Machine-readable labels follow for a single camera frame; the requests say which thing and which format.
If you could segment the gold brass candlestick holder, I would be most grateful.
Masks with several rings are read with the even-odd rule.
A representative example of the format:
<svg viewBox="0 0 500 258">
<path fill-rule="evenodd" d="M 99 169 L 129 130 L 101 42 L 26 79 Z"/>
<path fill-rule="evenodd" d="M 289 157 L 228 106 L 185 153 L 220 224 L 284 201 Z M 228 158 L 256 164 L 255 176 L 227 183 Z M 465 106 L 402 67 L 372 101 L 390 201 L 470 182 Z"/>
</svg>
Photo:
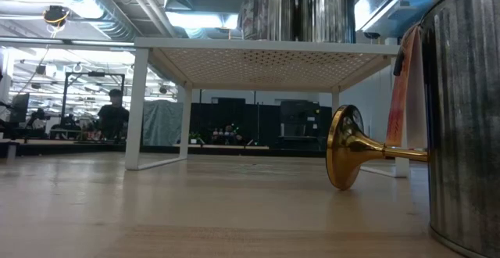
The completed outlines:
<svg viewBox="0 0 500 258">
<path fill-rule="evenodd" d="M 363 119 L 354 105 L 340 106 L 331 121 L 326 145 L 326 168 L 330 183 L 337 189 L 350 189 L 361 166 L 375 159 L 404 158 L 428 161 L 426 152 L 391 148 L 363 133 Z"/>
</svg>

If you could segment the silver tin candle with tag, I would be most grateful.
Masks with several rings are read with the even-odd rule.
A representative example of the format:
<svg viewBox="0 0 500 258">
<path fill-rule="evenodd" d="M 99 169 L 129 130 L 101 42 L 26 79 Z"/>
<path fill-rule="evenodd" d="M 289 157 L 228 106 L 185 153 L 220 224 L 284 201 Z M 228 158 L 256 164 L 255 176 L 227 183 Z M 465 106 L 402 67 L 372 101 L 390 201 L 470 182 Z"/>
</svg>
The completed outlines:
<svg viewBox="0 0 500 258">
<path fill-rule="evenodd" d="M 354 43 L 355 0 L 297 0 L 299 41 Z"/>
<path fill-rule="evenodd" d="M 466 256 L 500 258 L 500 0 L 437 0 L 401 40 L 416 44 L 427 119 L 430 229 Z"/>
<path fill-rule="evenodd" d="M 243 0 L 238 29 L 243 40 L 294 41 L 295 0 Z"/>
</svg>

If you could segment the black room partition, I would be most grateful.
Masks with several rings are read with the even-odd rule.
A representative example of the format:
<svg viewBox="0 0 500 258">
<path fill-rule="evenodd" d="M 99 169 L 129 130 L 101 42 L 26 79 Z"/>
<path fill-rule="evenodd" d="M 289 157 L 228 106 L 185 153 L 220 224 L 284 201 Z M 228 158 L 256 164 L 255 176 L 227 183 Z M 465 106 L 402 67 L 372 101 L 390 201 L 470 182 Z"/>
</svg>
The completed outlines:
<svg viewBox="0 0 500 258">
<path fill-rule="evenodd" d="M 222 98 L 191 105 L 190 138 L 204 145 L 323 151 L 331 117 L 332 109 L 317 102 L 265 105 Z"/>
</svg>

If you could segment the white perforated metal shelf riser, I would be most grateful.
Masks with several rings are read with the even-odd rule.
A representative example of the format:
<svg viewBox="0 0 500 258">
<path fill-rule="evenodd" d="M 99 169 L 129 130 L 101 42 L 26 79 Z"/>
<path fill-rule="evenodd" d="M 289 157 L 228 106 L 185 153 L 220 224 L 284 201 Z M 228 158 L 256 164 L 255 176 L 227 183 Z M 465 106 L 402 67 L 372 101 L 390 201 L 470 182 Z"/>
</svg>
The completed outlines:
<svg viewBox="0 0 500 258">
<path fill-rule="evenodd" d="M 331 107 L 340 94 L 376 72 L 394 66 L 397 45 L 136 38 L 125 167 L 146 170 L 170 163 L 139 162 L 145 83 L 149 63 L 184 89 L 180 152 L 188 157 L 192 92 L 200 90 L 329 93 Z"/>
</svg>

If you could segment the grey cloth cover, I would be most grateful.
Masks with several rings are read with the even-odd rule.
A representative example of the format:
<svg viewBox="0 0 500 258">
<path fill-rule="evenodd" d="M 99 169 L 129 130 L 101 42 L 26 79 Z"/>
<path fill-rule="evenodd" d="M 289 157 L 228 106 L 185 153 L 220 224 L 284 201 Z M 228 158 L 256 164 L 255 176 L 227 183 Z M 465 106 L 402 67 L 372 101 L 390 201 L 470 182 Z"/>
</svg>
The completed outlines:
<svg viewBox="0 0 500 258">
<path fill-rule="evenodd" d="M 147 101 L 143 109 L 142 145 L 171 146 L 180 140 L 183 103 Z"/>
</svg>

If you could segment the person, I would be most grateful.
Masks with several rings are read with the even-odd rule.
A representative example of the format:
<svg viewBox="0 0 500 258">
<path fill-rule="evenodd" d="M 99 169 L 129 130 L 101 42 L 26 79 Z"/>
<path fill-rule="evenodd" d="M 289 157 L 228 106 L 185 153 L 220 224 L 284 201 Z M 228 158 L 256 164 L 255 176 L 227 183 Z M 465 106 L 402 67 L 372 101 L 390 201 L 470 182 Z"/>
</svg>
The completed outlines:
<svg viewBox="0 0 500 258">
<path fill-rule="evenodd" d="M 118 143 L 130 113 L 123 107 L 123 93 L 120 89 L 112 89 L 109 92 L 109 99 L 110 104 L 102 106 L 98 111 L 100 131 L 106 140 Z"/>
</svg>

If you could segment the black metal stand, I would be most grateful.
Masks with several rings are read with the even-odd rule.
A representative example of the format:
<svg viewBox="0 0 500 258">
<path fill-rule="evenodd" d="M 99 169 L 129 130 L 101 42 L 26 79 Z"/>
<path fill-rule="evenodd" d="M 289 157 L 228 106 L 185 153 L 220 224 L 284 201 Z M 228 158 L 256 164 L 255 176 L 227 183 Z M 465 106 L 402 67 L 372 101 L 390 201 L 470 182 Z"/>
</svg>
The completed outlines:
<svg viewBox="0 0 500 258">
<path fill-rule="evenodd" d="M 94 85 L 94 86 L 99 86 L 100 89 L 102 89 L 102 83 L 101 82 L 94 82 L 94 83 L 88 83 L 87 81 L 84 81 L 84 82 L 81 82 L 80 81 L 80 78 L 84 76 L 84 77 L 121 77 L 122 81 L 121 81 L 121 84 L 120 84 L 120 88 L 113 88 L 113 89 L 120 89 L 123 93 L 123 90 L 124 90 L 124 82 L 125 82 L 125 75 L 124 74 L 113 74 L 113 73 L 105 73 L 104 71 L 88 71 L 86 73 L 76 73 L 76 72 L 69 72 L 69 73 L 66 73 L 66 78 L 65 78 L 65 84 L 64 84 L 64 92 L 63 92 L 63 100 L 62 100 L 62 114 L 61 114 L 61 121 L 60 121 L 60 125 L 61 127 L 64 127 L 66 125 L 66 122 L 72 117 L 71 114 L 69 114 L 68 116 L 66 115 L 66 100 L 67 100 L 67 92 L 68 92 L 68 88 L 71 86 L 71 85 L 74 85 L 74 82 L 77 82 L 77 85 L 83 85 L 84 86 L 84 90 L 85 91 L 91 91 L 91 86 Z M 101 133 L 100 131 L 100 124 L 99 124 L 99 118 L 98 118 L 98 126 L 97 126 L 97 130 Z"/>
</svg>

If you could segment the dark computer monitor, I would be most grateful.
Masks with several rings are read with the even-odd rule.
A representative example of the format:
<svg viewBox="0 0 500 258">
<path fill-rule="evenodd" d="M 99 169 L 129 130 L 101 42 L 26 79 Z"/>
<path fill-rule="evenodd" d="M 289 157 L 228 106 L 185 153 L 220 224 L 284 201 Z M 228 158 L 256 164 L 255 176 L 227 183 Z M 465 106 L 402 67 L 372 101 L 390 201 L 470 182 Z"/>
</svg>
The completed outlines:
<svg viewBox="0 0 500 258">
<path fill-rule="evenodd" d="M 22 123 L 26 120 L 30 94 L 16 95 L 12 102 L 9 115 L 9 122 Z"/>
</svg>

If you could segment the silver rectangular ventilation duct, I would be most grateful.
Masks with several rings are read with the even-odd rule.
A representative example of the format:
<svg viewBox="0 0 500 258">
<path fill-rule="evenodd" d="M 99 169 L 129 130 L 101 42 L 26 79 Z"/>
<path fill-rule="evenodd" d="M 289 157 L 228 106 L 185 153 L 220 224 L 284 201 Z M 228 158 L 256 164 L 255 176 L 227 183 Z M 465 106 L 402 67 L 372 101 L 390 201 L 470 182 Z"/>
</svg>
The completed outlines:
<svg viewBox="0 0 500 258">
<path fill-rule="evenodd" d="M 355 0 L 355 29 L 383 37 L 400 37 L 434 0 Z"/>
</svg>

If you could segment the silver corrugated ventilation duct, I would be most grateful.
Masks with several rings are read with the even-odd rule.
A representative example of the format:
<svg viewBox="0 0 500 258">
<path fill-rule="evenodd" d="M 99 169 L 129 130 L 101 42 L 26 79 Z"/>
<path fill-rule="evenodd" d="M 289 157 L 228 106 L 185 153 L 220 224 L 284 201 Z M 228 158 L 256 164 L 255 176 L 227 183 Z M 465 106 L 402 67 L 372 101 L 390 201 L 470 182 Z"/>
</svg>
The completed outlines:
<svg viewBox="0 0 500 258">
<path fill-rule="evenodd" d="M 70 8 L 112 41 L 133 41 L 138 29 L 113 0 L 67 0 Z"/>
</svg>

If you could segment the black aluminium rig frame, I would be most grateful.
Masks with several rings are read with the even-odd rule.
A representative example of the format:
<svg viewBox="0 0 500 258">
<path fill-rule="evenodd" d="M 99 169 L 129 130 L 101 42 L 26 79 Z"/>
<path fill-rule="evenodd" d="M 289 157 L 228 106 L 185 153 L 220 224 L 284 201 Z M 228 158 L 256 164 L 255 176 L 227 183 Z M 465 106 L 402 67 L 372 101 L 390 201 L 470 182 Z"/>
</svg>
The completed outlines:
<svg viewBox="0 0 500 258">
<path fill-rule="evenodd" d="M 61 155 L 70 153 L 94 153 L 94 152 L 125 152 L 125 145 L 107 143 L 78 143 L 62 142 L 53 143 L 42 142 L 23 144 L 15 142 L 17 156 L 37 156 L 37 155 Z M 303 149 L 269 149 L 258 146 L 217 146 L 217 145 L 190 145 L 189 154 L 195 155 L 222 155 L 222 156 L 269 156 L 269 157 L 311 157 L 324 158 L 324 151 L 312 151 Z"/>
</svg>

